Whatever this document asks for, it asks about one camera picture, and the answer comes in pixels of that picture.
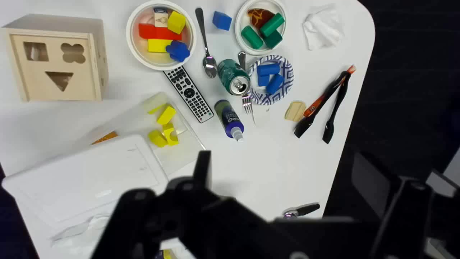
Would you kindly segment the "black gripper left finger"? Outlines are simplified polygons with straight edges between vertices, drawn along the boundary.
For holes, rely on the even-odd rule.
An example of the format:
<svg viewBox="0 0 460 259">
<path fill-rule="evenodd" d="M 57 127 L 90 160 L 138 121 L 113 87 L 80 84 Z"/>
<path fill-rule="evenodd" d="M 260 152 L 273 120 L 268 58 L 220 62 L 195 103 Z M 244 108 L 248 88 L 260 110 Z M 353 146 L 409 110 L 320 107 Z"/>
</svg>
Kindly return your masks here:
<svg viewBox="0 0 460 259">
<path fill-rule="evenodd" d="M 151 242 L 148 222 L 161 202 L 162 196 L 148 189 L 125 192 L 90 259 L 153 259 L 159 245 Z"/>
</svg>

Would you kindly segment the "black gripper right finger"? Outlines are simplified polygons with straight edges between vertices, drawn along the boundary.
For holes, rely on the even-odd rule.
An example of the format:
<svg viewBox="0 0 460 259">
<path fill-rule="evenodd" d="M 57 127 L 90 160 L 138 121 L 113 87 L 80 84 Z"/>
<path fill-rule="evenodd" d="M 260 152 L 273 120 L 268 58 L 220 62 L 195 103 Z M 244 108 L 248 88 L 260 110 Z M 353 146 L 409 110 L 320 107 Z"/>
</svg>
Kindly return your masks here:
<svg viewBox="0 0 460 259">
<path fill-rule="evenodd" d="M 376 232 L 370 259 L 421 259 L 432 200 L 431 188 L 415 180 L 404 180 Z"/>
</svg>

